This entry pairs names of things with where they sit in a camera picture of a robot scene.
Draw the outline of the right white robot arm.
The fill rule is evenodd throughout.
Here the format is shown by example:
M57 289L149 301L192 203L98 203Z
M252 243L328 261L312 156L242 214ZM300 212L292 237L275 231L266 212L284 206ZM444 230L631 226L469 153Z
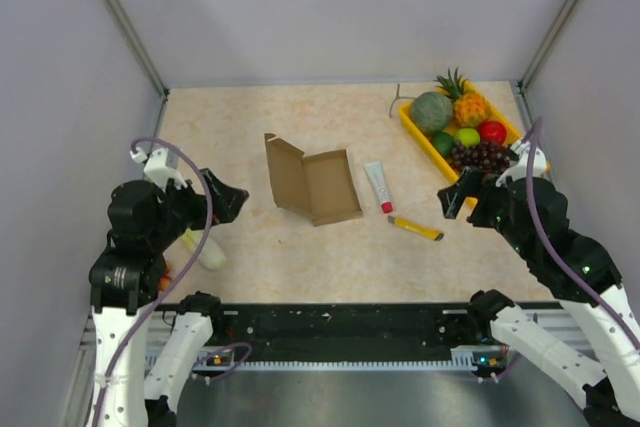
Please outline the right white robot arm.
M639 325L608 251L571 228L567 198L544 178L499 185L496 176L471 168L437 196L447 219L457 217L467 198L476 199L468 223L505 239L576 321L595 357L547 333L495 289L471 297L469 335L514 348L572 398L589 425L638 425Z

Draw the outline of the yellow utility knife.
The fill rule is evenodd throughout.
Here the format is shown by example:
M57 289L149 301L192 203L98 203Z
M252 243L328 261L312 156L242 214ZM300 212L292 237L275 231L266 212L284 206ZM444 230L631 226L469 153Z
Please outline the yellow utility knife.
M397 216L389 215L388 222L395 227L427 238L431 241L441 241L445 236L445 234L438 229L429 228L419 223Z

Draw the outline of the white tube red cap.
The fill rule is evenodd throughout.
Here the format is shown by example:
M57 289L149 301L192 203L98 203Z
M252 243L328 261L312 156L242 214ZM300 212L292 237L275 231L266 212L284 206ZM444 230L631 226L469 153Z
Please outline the white tube red cap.
M382 163L370 162L364 165L364 169L382 212L390 214L394 208Z

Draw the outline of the brown cardboard express box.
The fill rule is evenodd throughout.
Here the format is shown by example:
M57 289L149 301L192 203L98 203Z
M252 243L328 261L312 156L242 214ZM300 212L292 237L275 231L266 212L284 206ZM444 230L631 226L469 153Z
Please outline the brown cardboard express box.
M363 216L346 150L307 155L273 133L264 135L264 145L277 207L316 227Z

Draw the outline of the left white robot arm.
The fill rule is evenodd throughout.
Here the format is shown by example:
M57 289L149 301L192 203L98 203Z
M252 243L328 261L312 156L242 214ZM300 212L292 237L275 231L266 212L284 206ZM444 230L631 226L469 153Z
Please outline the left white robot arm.
M220 300L196 292L177 309L171 335L153 367L145 364L151 315L167 269L165 250L187 230L233 222L247 191L199 172L205 192L170 179L121 184L107 209L107 245L89 272L96 331L90 426L174 426L196 356L220 341L227 321Z

